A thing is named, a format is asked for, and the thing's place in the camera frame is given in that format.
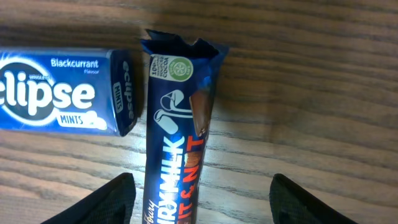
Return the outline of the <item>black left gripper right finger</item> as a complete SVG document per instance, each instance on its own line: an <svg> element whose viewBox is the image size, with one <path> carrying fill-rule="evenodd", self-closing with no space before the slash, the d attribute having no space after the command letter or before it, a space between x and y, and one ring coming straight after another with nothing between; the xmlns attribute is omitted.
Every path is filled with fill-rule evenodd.
<svg viewBox="0 0 398 224"><path fill-rule="evenodd" d="M273 176L269 202L275 224L357 224L283 174Z"/></svg>

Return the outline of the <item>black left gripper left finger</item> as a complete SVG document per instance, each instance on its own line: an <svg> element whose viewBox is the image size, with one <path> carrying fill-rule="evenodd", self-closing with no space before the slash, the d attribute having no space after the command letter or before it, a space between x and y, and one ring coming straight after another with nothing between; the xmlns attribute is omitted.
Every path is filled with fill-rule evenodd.
<svg viewBox="0 0 398 224"><path fill-rule="evenodd" d="M125 172L42 224L129 224L136 186Z"/></svg>

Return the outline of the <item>blue Eclipse mint box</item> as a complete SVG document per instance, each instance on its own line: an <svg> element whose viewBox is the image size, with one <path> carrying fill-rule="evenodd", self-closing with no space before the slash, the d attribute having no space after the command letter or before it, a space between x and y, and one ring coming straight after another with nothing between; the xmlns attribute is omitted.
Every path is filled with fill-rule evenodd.
<svg viewBox="0 0 398 224"><path fill-rule="evenodd" d="M136 121L127 50L1 48L1 129L125 136Z"/></svg>

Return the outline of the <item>purple Dairy Milk bar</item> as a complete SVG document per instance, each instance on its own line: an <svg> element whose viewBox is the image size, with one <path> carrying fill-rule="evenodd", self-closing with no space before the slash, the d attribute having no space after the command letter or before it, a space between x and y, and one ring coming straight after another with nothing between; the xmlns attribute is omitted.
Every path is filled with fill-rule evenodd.
<svg viewBox="0 0 398 224"><path fill-rule="evenodd" d="M195 223L216 83L229 48L148 30L143 223Z"/></svg>

